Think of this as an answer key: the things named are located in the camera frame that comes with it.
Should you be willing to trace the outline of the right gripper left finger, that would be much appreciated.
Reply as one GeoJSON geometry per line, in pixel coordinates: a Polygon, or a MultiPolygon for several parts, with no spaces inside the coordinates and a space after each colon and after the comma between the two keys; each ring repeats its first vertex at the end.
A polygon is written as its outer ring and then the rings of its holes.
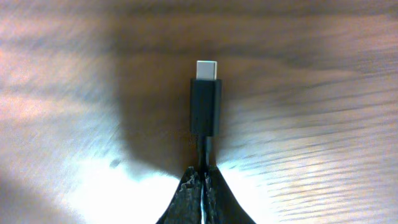
{"type": "Polygon", "coordinates": [[[156,224],[200,224],[202,182],[194,167],[188,167],[166,211],[156,224]]]}

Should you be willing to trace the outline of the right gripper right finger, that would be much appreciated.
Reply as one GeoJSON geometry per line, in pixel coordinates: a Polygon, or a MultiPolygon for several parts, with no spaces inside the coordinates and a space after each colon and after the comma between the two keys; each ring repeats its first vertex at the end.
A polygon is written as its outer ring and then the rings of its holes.
{"type": "Polygon", "coordinates": [[[217,166],[209,166],[203,179],[206,224],[255,224],[240,206],[217,166]]]}

